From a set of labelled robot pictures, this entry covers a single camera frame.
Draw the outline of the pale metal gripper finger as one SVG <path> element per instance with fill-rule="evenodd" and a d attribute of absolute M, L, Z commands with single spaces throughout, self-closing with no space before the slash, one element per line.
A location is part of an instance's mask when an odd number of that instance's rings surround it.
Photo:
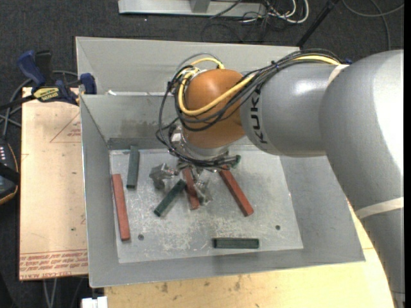
<path fill-rule="evenodd" d="M 209 188 L 209 179 L 198 176 L 195 180 L 195 190 L 201 205 L 208 205 L 212 202 L 213 196 Z"/>
<path fill-rule="evenodd" d="M 165 180 L 171 179 L 178 174 L 179 171 L 177 169 L 170 167 L 166 163 L 162 163 L 151 169 L 149 177 L 152 179 L 154 187 L 161 190 L 165 188 Z"/>

